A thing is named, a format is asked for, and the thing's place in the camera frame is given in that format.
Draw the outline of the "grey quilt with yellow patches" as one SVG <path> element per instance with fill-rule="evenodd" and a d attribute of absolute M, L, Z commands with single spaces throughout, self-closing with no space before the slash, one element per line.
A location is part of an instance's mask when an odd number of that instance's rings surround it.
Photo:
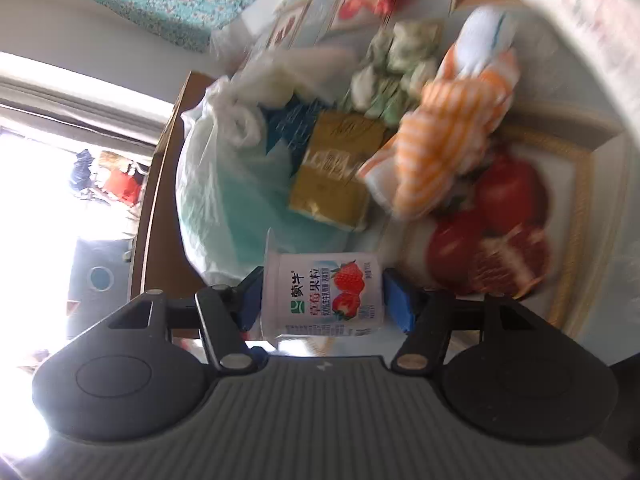
<path fill-rule="evenodd" d="M 639 0 L 526 0 L 580 52 L 620 116 L 639 130 Z"/>

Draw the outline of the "white plastic bag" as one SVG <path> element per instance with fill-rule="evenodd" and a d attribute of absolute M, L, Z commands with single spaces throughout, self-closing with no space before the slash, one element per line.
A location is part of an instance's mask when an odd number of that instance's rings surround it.
<path fill-rule="evenodd" d="M 358 65 L 339 47 L 270 50 L 208 86 L 182 115 L 176 201 L 186 258 L 206 284 L 235 284 L 287 252 L 340 252 L 345 231 L 288 206 L 314 122 Z"/>

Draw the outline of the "brown cardboard box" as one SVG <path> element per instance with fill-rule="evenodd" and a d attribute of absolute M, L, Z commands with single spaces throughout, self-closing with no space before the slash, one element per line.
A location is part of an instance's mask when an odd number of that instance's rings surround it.
<path fill-rule="evenodd" d="M 176 174 L 184 142 L 181 114 L 201 101 L 212 77 L 186 77 L 174 110 L 154 151 L 134 238 L 129 296 L 161 289 L 170 298 L 188 298 L 205 286 L 184 253 L 176 202 Z"/>

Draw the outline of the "strawberry yogurt cup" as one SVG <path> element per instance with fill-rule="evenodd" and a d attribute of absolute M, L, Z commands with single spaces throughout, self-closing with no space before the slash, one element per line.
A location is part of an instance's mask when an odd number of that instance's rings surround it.
<path fill-rule="evenodd" d="M 375 254 L 288 254 L 267 234 L 260 308 L 266 339 L 367 336 L 384 318 Z"/>

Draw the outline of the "gold snack packet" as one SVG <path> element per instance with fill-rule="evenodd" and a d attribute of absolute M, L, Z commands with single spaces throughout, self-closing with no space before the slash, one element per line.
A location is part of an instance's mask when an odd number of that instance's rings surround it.
<path fill-rule="evenodd" d="M 370 193 L 357 172 L 386 136 L 379 120 L 338 110 L 320 113 L 294 179 L 290 209 L 348 232 L 363 230 Z"/>

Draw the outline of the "orange striped towel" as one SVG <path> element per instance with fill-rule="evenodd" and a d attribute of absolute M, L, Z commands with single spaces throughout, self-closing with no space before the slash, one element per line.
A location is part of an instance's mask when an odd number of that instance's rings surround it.
<path fill-rule="evenodd" d="M 482 161 L 520 80 L 514 35 L 508 11 L 476 8 L 422 87 L 418 107 L 360 167 L 358 179 L 392 217 L 428 214 Z"/>

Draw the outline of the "green floral cloth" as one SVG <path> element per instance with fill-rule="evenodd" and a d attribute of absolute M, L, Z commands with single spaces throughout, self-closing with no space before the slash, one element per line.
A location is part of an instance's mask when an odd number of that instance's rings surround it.
<path fill-rule="evenodd" d="M 396 128 L 418 106 L 424 84 L 438 69 L 442 24 L 401 21 L 381 27 L 352 75 L 341 109 Z"/>

